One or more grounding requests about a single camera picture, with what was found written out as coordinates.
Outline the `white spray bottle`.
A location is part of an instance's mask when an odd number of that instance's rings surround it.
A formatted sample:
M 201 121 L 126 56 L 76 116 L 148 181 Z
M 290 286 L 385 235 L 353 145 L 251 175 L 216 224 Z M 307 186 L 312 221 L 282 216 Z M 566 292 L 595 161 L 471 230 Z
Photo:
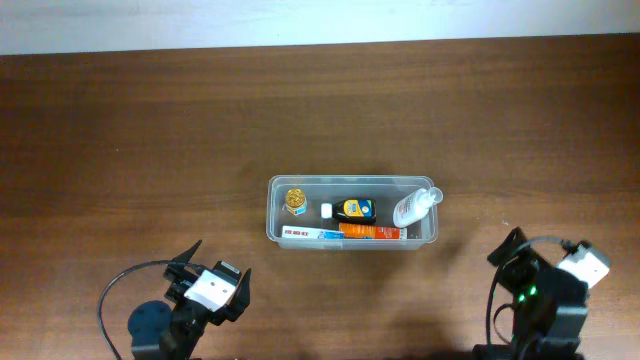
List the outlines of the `white spray bottle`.
M 419 188 L 396 204 L 392 214 L 393 223 L 398 228 L 406 228 L 419 222 L 442 200 L 443 193 L 439 188 Z

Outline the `dark bottle white cap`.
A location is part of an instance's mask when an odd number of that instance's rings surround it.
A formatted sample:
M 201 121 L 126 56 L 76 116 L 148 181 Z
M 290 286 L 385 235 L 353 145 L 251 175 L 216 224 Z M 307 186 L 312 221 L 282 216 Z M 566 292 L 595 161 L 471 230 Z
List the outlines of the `dark bottle white cap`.
M 377 220 L 376 202 L 368 198 L 351 198 L 321 205 L 323 219 L 350 224 L 372 225 Z

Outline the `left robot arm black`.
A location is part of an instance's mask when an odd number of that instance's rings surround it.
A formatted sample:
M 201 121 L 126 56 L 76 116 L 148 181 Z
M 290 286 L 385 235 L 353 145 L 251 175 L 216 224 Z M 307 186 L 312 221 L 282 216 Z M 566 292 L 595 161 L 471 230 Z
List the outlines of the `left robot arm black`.
M 250 305 L 251 271 L 219 261 L 213 267 L 191 262 L 200 242 L 165 268 L 170 282 L 163 301 L 138 306 L 128 320 L 136 359 L 187 360 L 208 325 L 236 321 Z

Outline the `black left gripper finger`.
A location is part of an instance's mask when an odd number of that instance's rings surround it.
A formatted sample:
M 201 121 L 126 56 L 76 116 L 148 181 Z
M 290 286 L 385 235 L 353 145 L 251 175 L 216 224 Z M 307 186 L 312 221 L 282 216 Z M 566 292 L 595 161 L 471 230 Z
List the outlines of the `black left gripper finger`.
M 228 304 L 228 320 L 235 322 L 249 307 L 251 302 L 250 279 L 252 269 L 249 268 L 241 278 L 238 287 Z
M 190 262 L 191 258 L 194 256 L 200 245 L 202 244 L 201 240 L 198 240 L 193 246 L 184 251 L 183 253 L 177 255 L 172 259 L 173 262 L 187 264 Z

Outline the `small jar gold lid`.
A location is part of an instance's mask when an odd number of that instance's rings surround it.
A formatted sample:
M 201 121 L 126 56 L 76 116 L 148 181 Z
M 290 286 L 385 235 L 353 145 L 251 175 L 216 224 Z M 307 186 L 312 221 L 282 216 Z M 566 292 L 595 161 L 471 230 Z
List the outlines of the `small jar gold lid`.
M 285 208 L 294 216 L 306 212 L 307 198 L 300 188 L 289 189 L 285 195 Z

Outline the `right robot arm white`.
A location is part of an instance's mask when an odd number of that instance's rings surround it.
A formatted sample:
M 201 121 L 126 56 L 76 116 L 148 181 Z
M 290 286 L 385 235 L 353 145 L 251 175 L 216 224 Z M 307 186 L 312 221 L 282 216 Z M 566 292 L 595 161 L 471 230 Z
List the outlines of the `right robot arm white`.
M 582 241 L 541 236 L 529 239 L 516 227 L 487 256 L 496 268 L 485 313 L 485 344 L 477 344 L 477 360 L 581 359 L 580 332 L 588 315 L 588 283 L 550 264 L 533 249 L 537 243 L 560 246 L 567 257 L 587 247 Z M 502 345 L 491 340 L 499 313 L 513 311 L 511 337 Z

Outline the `white green Panadol box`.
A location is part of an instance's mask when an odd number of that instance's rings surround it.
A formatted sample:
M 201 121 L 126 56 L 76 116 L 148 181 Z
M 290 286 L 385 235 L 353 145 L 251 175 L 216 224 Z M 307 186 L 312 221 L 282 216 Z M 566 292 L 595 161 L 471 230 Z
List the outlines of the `white green Panadol box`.
M 332 240 L 344 239 L 345 234 L 338 230 L 285 225 L 282 227 L 281 237 L 287 239 Z

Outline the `orange tablet tube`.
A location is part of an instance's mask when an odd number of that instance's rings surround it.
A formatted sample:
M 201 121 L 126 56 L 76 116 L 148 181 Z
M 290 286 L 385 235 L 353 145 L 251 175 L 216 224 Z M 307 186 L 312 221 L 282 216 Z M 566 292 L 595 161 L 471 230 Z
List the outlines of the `orange tablet tube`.
M 406 240 L 407 230 L 395 227 L 340 223 L 339 230 L 346 238 L 378 239 L 378 240 Z

